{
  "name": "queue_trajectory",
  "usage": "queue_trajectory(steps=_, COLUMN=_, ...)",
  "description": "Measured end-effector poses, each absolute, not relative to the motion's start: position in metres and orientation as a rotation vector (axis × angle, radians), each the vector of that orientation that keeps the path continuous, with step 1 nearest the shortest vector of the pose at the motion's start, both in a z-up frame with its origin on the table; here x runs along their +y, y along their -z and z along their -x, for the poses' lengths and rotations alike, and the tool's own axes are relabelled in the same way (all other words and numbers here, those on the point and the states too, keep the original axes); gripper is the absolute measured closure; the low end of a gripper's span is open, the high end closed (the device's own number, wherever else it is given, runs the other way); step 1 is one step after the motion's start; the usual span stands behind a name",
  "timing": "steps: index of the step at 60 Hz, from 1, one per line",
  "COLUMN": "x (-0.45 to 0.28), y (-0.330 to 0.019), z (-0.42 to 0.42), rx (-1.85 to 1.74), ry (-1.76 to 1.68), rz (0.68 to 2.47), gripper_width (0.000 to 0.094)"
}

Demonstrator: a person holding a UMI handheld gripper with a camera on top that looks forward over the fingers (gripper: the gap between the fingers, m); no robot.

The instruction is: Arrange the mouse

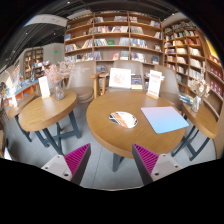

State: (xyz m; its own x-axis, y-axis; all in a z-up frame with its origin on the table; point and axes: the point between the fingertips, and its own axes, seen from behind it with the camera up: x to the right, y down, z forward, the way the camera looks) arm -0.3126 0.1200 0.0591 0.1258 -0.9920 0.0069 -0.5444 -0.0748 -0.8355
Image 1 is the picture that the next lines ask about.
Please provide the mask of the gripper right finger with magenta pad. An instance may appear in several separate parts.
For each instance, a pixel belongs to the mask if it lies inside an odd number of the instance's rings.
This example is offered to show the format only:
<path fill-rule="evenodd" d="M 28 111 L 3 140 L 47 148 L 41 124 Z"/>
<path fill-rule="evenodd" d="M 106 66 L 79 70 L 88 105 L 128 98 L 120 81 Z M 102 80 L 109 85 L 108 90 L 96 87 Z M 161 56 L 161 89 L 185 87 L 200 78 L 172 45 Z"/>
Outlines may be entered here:
<path fill-rule="evenodd" d="M 132 144 L 132 154 L 144 185 L 182 169 L 168 154 L 156 154 L 138 144 Z"/>

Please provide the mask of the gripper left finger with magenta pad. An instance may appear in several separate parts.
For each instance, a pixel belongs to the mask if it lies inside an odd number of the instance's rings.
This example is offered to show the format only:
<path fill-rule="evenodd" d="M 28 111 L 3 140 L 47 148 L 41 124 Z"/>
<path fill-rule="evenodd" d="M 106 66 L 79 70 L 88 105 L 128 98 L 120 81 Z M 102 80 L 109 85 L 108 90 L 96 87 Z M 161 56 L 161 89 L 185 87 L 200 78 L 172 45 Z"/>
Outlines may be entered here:
<path fill-rule="evenodd" d="M 86 144 L 65 156 L 54 156 L 42 169 L 79 185 L 82 181 L 90 155 L 91 145 Z"/>

